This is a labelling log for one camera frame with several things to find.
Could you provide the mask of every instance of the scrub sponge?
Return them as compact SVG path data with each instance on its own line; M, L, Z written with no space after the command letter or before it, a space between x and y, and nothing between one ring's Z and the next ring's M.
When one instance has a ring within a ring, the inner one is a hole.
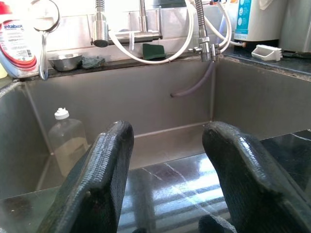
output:
M142 45L142 54L145 60L152 60L156 58L166 58L163 45Z

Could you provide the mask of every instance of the countertop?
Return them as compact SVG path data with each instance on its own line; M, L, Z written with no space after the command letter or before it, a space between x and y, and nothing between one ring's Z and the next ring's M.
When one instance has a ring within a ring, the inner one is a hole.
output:
M265 139L262 144L311 199L311 132ZM0 232L1 227L7 233L35 232L57 190L0 200ZM216 171L200 154L131 170L118 232L199 233L199 221L211 214L232 227Z
M283 71L297 78L311 80L311 59L283 57L280 61L262 61L252 57L248 51L230 48L224 53L224 58L237 59L250 65L264 69Z

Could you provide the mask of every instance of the plastic bottle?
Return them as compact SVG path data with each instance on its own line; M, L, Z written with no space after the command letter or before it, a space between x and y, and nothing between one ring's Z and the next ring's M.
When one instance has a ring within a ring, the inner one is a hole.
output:
M29 45L28 28L0 1L0 62L12 78L38 73L37 60Z
M88 148L86 135L82 122L69 119L65 108L59 108L54 115L58 122L49 131L49 139L60 171L67 177Z

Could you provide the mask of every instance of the sink basin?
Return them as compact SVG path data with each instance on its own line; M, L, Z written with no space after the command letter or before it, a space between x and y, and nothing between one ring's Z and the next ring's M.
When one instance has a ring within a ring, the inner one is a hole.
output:
M54 112L66 107L83 122L88 143L112 122L133 125L130 169L202 153L209 121L210 82L193 95L170 93L195 83L206 65L180 61L14 83L0 97L0 199L60 186L47 132Z
M259 139L310 128L310 80L237 59L221 58L195 93L170 97L206 68L193 58L11 84L0 91L0 199L62 184L47 139L59 107L83 122L89 144L112 122L130 122L130 169L203 153L203 125L210 120Z

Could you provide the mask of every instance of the small metal bowl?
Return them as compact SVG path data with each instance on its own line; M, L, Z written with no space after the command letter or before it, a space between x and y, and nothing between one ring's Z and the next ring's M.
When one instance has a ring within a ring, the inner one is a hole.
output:
M82 55L77 53L59 55L56 57L51 57L48 60L54 69L60 72L64 72L78 68L78 66L82 63Z

